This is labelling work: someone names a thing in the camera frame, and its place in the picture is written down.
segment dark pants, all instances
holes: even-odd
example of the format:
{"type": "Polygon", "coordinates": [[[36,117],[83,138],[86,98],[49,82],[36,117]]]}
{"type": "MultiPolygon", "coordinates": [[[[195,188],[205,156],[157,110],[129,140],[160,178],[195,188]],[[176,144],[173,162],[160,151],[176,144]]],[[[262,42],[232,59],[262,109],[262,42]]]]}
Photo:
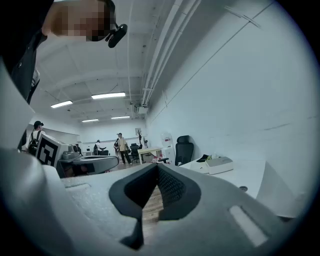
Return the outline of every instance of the dark pants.
{"type": "Polygon", "coordinates": [[[126,151],[120,151],[120,155],[121,155],[121,158],[122,158],[122,162],[124,164],[126,163],[126,160],[128,161],[129,164],[131,163],[130,157],[129,157],[129,155],[128,155],[128,153],[126,151]]]}

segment wooden floor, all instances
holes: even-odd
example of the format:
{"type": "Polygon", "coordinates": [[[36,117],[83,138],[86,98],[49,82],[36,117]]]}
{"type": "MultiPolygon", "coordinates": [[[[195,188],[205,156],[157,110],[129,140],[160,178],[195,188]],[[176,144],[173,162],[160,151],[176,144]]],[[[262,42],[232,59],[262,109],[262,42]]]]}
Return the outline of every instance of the wooden floor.
{"type": "MultiPolygon", "coordinates": [[[[140,165],[140,163],[138,162],[130,165],[128,163],[122,164],[120,161],[120,163],[110,171],[114,172],[124,170],[137,165],[140,165]]],[[[142,210],[142,231],[145,245],[152,244],[152,237],[158,223],[159,211],[161,211],[163,208],[162,196],[158,186],[156,186],[151,197],[149,198],[149,201],[142,210]]]]}

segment office chair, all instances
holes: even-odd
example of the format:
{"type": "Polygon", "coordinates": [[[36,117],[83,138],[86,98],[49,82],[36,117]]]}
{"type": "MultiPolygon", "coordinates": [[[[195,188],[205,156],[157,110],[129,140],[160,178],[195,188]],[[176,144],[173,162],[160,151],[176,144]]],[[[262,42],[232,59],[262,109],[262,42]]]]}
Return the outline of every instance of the office chair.
{"type": "Polygon", "coordinates": [[[139,160],[139,153],[138,153],[139,146],[137,145],[137,143],[132,143],[130,146],[130,149],[131,149],[132,161],[135,160],[135,162],[137,163],[139,160]]]}
{"type": "MultiPolygon", "coordinates": [[[[176,166],[181,166],[186,163],[191,162],[192,155],[194,153],[194,144],[189,142],[189,135],[185,136],[180,136],[176,140],[176,145],[175,145],[175,165],[176,166]]],[[[159,162],[164,162],[165,164],[167,163],[167,160],[169,158],[163,158],[158,160],[159,162]]]]}

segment fluorescent ceiling light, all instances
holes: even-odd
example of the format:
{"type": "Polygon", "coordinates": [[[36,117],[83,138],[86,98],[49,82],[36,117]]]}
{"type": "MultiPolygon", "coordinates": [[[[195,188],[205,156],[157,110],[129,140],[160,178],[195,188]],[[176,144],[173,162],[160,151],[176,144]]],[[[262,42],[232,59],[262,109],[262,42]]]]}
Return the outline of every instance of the fluorescent ceiling light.
{"type": "Polygon", "coordinates": [[[51,108],[55,109],[55,108],[59,108],[59,107],[62,107],[62,106],[70,105],[72,103],[73,102],[71,100],[68,100],[68,101],[65,101],[65,102],[54,104],[54,105],[51,106],[51,108]]]}
{"type": "Polygon", "coordinates": [[[114,97],[125,97],[126,94],[124,92],[115,92],[115,93],[105,93],[105,94],[96,94],[92,95],[93,99],[104,99],[104,98],[114,98],[114,97]]]}
{"type": "Polygon", "coordinates": [[[122,119],[122,118],[130,118],[130,116],[117,116],[117,117],[111,117],[111,119],[122,119]]]}
{"type": "Polygon", "coordinates": [[[82,120],[83,123],[95,122],[95,121],[99,121],[99,119],[82,120]]]}

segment black office chair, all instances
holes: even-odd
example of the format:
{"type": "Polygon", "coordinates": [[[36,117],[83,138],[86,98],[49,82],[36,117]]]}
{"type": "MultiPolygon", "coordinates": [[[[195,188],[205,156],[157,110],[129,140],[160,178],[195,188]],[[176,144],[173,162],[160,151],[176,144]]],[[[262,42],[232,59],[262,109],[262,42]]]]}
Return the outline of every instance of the black office chair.
{"type": "Polygon", "coordinates": [[[130,146],[130,149],[131,149],[132,161],[135,160],[135,162],[137,163],[139,160],[139,153],[138,153],[139,146],[137,145],[137,143],[132,143],[130,146]]]}
{"type": "MultiPolygon", "coordinates": [[[[191,162],[192,155],[194,153],[194,144],[189,142],[189,135],[180,136],[176,140],[175,145],[175,165],[181,166],[191,162]]],[[[159,162],[167,163],[169,158],[160,159],[159,162]]]]}

